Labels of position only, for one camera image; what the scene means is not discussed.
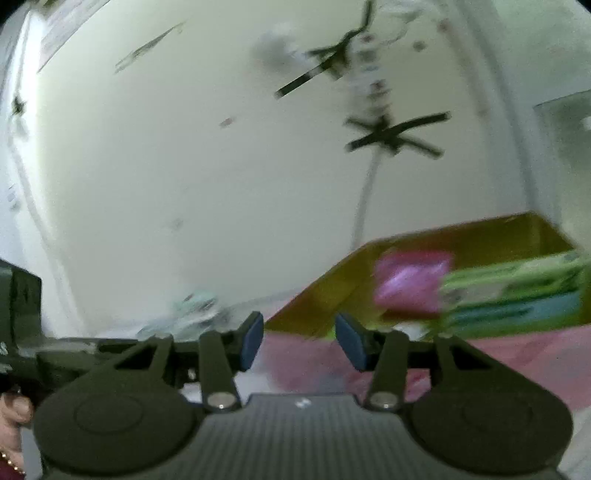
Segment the person's left hand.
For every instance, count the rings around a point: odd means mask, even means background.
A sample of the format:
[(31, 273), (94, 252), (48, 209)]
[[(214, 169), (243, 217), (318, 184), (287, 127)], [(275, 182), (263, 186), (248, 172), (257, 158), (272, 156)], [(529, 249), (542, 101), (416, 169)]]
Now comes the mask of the person's left hand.
[(34, 407), (30, 399), (18, 395), (1, 395), (1, 478), (24, 479), (21, 428), (33, 417)]

